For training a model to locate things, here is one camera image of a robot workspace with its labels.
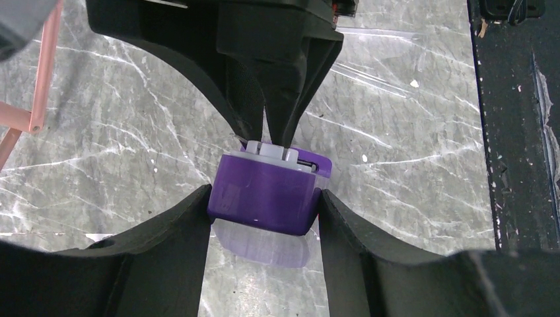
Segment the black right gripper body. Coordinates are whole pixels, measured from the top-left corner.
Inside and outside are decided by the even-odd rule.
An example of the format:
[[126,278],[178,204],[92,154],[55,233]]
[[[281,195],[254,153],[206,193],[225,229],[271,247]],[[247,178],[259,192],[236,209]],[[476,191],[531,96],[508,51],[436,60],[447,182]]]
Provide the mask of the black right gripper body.
[[87,1],[88,23],[99,35],[157,57],[217,54],[216,44],[244,44],[259,34],[288,38],[309,18],[316,30],[335,30],[337,17],[353,17],[358,1]]

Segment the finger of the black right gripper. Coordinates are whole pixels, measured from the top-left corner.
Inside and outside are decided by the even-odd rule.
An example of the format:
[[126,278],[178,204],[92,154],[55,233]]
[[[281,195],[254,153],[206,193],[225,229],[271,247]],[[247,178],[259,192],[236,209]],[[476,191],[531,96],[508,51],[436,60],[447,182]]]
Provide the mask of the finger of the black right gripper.
[[212,36],[163,34],[117,35],[179,71],[224,117],[233,132],[247,140],[260,140],[265,100],[255,76],[238,60],[218,53]]
[[271,141],[290,147],[301,116],[342,49],[342,40],[305,38],[296,61],[273,74],[279,81],[267,102]]

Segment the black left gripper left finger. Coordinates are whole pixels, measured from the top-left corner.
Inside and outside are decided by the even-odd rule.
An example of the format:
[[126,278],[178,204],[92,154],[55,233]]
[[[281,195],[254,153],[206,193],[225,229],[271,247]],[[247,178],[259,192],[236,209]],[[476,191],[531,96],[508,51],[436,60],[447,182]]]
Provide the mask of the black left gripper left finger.
[[2,316],[196,316],[211,186],[85,249],[1,243]]

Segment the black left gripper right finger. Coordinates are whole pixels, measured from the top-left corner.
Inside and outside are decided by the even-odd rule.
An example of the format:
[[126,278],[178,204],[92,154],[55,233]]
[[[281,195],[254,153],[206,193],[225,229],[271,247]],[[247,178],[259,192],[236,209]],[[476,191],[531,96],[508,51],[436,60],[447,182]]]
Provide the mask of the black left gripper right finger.
[[558,316],[559,253],[441,256],[366,221],[328,190],[318,202],[331,316]]

